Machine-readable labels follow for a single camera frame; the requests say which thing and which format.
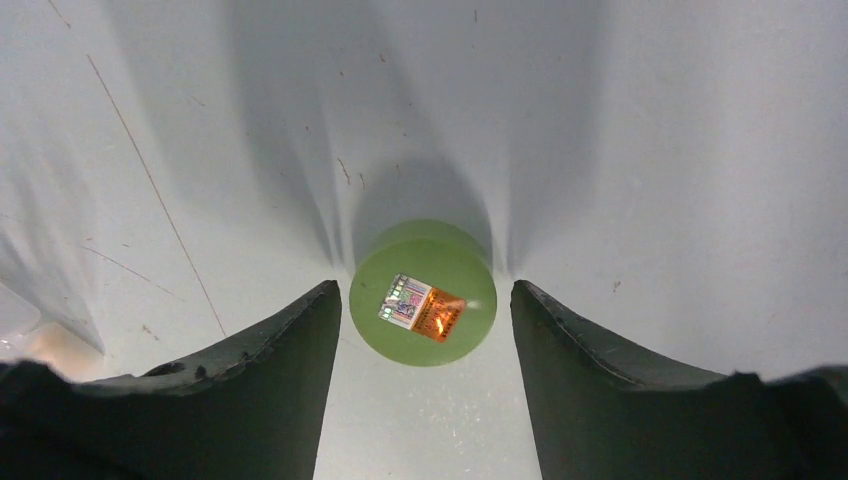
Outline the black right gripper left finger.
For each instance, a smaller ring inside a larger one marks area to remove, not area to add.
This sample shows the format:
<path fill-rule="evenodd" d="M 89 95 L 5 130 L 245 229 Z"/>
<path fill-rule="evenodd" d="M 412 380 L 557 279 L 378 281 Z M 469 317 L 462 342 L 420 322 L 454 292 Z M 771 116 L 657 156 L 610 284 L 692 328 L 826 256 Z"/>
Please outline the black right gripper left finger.
<path fill-rule="evenodd" d="M 339 339 L 333 280 L 141 376 L 1 366 L 5 479 L 309 479 Z"/>

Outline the green bottle cap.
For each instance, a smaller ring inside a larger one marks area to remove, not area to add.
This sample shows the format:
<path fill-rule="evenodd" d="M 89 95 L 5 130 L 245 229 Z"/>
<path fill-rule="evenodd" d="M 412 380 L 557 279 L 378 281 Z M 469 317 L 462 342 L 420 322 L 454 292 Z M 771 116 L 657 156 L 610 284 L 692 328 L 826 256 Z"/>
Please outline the green bottle cap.
<path fill-rule="evenodd" d="M 457 361 L 488 336 L 497 292 L 483 247 L 460 228 L 411 220 L 372 244 L 352 279 L 349 308 L 365 343 L 413 367 Z"/>

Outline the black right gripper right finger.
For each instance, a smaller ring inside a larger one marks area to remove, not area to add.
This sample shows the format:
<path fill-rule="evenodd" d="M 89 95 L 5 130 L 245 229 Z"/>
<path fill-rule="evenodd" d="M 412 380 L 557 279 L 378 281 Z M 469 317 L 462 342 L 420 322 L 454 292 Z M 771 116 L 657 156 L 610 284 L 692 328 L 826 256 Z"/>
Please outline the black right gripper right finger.
<path fill-rule="evenodd" d="M 510 310 L 546 479 L 843 479 L 847 369 L 722 375 L 642 347 L 526 280 Z"/>

